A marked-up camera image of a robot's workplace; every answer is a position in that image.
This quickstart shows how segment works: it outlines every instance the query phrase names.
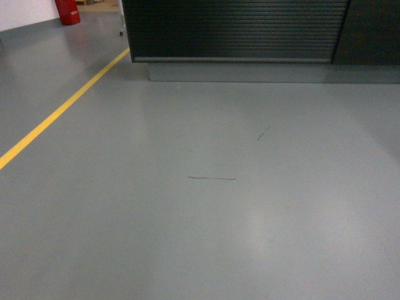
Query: white wall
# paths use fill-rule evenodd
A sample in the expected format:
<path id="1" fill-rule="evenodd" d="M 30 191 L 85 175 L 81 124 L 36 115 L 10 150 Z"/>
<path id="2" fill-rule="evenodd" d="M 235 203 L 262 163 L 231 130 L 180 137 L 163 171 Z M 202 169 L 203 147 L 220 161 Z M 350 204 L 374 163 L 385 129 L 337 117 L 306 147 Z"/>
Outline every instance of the white wall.
<path id="1" fill-rule="evenodd" d="M 58 17 L 54 0 L 0 0 L 0 31 Z"/>

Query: gray floor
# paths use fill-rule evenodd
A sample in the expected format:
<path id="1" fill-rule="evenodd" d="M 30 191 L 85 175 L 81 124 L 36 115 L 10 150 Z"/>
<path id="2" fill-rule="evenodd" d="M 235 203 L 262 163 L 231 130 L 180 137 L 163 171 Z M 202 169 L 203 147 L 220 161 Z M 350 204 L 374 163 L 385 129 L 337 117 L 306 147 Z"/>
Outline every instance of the gray floor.
<path id="1" fill-rule="evenodd" d="M 2 42 L 1 153 L 127 48 L 81 17 Z M 0 171 L 0 299 L 400 299 L 399 85 L 147 78 Z"/>

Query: roller shutter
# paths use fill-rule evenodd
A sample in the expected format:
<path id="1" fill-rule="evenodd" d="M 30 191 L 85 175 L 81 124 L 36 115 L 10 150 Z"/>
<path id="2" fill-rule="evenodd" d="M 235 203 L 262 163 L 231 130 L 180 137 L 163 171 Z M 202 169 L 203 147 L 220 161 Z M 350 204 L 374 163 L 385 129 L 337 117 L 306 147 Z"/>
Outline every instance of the roller shutter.
<path id="1" fill-rule="evenodd" d="M 330 62 L 348 0 L 124 0 L 136 61 Z"/>

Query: yellow floor marking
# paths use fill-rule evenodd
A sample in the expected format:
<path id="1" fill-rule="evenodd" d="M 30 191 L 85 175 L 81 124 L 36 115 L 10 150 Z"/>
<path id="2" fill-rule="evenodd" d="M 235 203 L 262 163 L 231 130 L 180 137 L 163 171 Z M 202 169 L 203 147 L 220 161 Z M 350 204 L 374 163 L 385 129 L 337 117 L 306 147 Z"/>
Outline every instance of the yellow floor marking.
<path id="1" fill-rule="evenodd" d="M 71 107 L 93 84 L 103 77 L 116 63 L 118 63 L 127 53 L 129 48 L 111 61 L 103 70 L 98 72 L 92 79 L 90 79 L 83 87 L 80 88 L 71 98 L 69 98 L 63 105 L 55 110 L 48 116 L 42 123 L 35 129 L 28 133 L 22 140 L 20 140 L 14 147 L 12 147 L 5 155 L 0 157 L 0 170 L 4 168 L 10 161 L 12 161 L 23 149 L 26 148 L 33 140 L 35 140 L 47 127 L 49 127 L 59 116 Z"/>

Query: fire extinguisher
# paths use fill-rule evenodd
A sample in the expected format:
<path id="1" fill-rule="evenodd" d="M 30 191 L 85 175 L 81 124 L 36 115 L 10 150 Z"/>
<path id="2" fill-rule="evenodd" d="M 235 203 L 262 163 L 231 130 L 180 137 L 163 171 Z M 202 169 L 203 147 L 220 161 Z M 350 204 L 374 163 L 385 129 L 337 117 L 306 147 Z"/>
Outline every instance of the fire extinguisher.
<path id="1" fill-rule="evenodd" d="M 60 20 L 63 25 L 73 25 L 81 22 L 75 0 L 55 0 Z"/>

